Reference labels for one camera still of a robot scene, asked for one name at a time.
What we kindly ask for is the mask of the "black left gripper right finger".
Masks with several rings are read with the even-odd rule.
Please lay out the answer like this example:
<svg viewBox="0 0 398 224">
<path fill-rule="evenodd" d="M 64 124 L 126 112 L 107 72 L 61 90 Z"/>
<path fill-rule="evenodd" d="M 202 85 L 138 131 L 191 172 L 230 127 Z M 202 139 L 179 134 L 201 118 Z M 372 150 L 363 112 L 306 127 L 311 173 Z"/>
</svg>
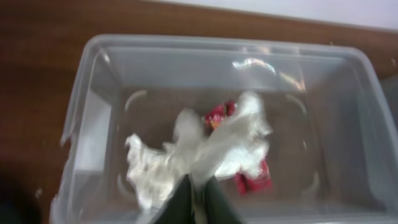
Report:
<svg viewBox="0 0 398 224">
<path fill-rule="evenodd" d="M 206 183 L 203 194 L 208 224 L 243 224 L 221 192 L 215 177 Z"/>
</svg>

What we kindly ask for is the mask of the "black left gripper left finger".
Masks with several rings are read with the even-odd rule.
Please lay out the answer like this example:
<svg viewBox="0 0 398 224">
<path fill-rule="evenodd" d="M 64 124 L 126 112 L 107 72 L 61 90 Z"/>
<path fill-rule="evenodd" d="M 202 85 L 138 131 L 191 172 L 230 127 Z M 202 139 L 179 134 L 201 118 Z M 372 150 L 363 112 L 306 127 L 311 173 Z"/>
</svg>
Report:
<svg viewBox="0 0 398 224">
<path fill-rule="evenodd" d="M 155 224 L 194 224 L 192 210 L 192 189 L 188 175 L 180 181 L 172 198 L 170 198 Z"/>
</svg>

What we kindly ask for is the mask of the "red snack wrapper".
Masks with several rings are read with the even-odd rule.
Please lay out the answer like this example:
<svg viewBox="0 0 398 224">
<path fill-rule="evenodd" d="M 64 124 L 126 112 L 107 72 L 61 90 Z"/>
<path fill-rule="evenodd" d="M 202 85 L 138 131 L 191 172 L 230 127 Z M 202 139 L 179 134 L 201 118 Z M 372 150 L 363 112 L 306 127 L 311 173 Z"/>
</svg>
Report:
<svg viewBox="0 0 398 224">
<path fill-rule="evenodd" d="M 236 110 L 237 104 L 234 100 L 229 100 L 221 105 L 216 106 L 207 115 L 202 117 L 205 129 L 210 133 L 218 128 L 221 122 L 229 116 L 232 116 Z M 270 190 L 272 189 L 272 179 L 269 172 L 269 166 L 267 164 L 267 152 L 268 144 L 266 150 L 263 152 L 261 149 L 259 151 L 259 156 L 261 160 L 254 167 L 254 170 L 258 173 L 254 177 L 249 175 L 248 171 L 244 171 L 244 167 L 240 166 L 239 170 L 234 174 L 234 181 L 236 183 L 236 188 L 240 195 L 245 195 L 248 192 L 255 192 L 259 190 Z"/>
</svg>

